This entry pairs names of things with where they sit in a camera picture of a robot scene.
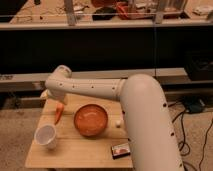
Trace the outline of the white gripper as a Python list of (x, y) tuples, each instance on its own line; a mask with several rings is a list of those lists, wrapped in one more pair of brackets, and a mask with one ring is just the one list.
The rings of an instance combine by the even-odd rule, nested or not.
[(58, 92), (58, 91), (51, 91), (51, 90), (44, 90), (41, 95), (40, 95), (41, 99), (54, 99), (56, 101), (59, 101), (60, 103), (66, 105), (67, 104), (67, 95), (63, 92)]

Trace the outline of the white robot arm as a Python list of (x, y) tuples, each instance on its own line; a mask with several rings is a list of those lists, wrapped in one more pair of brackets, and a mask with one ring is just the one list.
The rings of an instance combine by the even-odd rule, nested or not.
[(66, 103), (69, 93), (120, 103), (134, 171), (184, 171), (167, 100), (155, 78), (74, 78), (69, 67), (60, 65), (47, 77), (41, 97)]

